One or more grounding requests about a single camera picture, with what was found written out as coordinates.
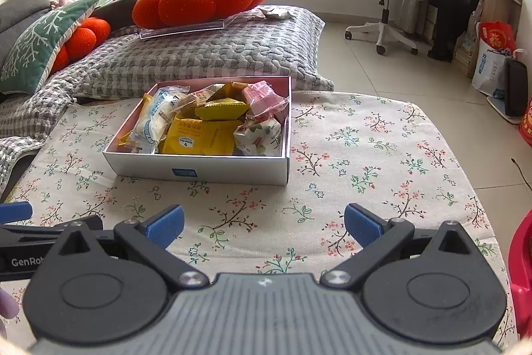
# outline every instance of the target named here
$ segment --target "metal screw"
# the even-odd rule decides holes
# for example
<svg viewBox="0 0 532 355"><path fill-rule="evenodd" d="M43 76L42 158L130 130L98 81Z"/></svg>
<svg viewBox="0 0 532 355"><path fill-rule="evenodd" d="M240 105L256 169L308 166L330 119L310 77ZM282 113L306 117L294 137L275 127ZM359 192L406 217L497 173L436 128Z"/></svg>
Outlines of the metal screw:
<svg viewBox="0 0 532 355"><path fill-rule="evenodd" d="M187 271L179 276L179 282L185 287L200 287L208 284L208 278L201 272Z"/></svg>
<svg viewBox="0 0 532 355"><path fill-rule="evenodd" d="M340 286L351 280L351 276L345 271L336 269L325 274L325 281L329 284Z"/></svg>

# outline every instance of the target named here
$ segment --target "blue gripper pad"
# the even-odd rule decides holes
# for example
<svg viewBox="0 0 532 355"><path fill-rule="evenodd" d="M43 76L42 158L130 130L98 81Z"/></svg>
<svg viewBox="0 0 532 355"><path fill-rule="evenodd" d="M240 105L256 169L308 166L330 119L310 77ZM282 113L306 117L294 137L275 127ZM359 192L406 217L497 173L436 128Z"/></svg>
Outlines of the blue gripper pad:
<svg viewBox="0 0 532 355"><path fill-rule="evenodd" d="M169 206L152 219L143 223L144 235L165 249L185 227L185 213L180 205Z"/></svg>
<svg viewBox="0 0 532 355"><path fill-rule="evenodd" d="M0 204L0 224L14 223L30 219L33 209L29 202L13 202Z"/></svg>
<svg viewBox="0 0 532 355"><path fill-rule="evenodd" d="M363 214L352 204L345 207L345 228L363 248L384 233L382 226Z"/></svg>

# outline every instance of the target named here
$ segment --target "red plastic stool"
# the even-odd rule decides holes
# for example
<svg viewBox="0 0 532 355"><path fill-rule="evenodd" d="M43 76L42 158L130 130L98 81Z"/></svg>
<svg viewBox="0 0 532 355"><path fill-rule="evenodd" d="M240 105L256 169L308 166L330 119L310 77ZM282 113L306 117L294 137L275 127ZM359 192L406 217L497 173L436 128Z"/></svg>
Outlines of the red plastic stool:
<svg viewBox="0 0 532 355"><path fill-rule="evenodd" d="M510 290L515 309L515 326L521 337L532 336L532 210L515 231L508 254Z"/></svg>

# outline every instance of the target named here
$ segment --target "floral pattern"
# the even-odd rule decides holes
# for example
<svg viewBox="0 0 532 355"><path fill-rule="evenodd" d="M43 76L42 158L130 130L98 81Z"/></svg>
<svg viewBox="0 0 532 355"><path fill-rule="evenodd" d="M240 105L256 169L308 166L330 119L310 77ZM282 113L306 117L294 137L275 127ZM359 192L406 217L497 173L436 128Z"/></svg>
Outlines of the floral pattern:
<svg viewBox="0 0 532 355"><path fill-rule="evenodd" d="M211 278L216 273L311 272L316 278L360 250L344 226L358 202L384 219L420 228L458 220L504 287L493 230L464 172L417 106L369 95L294 92L288 185L248 186L117 176L103 150L138 100L67 109L9 201L29 201L26 225L54 226L98 215L105 228L185 209L168 248ZM27 282L5 282L20 299ZM513 305L495 342L515 341ZM33 342L23 312L7 321L13 341Z"/></svg>

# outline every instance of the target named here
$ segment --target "black pants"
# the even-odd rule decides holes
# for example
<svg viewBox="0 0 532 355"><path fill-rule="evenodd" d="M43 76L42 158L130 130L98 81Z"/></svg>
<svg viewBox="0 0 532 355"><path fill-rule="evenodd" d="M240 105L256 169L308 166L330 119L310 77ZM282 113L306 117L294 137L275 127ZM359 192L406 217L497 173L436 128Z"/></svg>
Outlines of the black pants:
<svg viewBox="0 0 532 355"><path fill-rule="evenodd" d="M466 0L428 0L428 2L438 8L434 49L445 51L448 42L454 44L467 29L471 13L469 2Z"/></svg>

